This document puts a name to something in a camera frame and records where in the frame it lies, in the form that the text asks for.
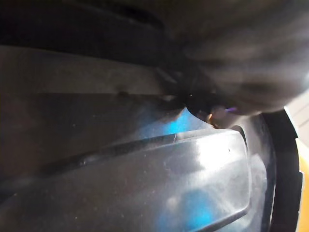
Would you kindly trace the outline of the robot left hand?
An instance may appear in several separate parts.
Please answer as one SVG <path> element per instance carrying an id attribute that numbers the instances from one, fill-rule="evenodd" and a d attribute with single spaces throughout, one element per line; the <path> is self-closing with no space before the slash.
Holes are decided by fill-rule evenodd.
<path id="1" fill-rule="evenodd" d="M 275 112 L 309 87 L 306 0 L 3 0 L 0 44 L 37 54 L 2 79 L 6 92 L 66 91 L 47 84 L 48 55 L 158 68 L 239 115 Z"/>

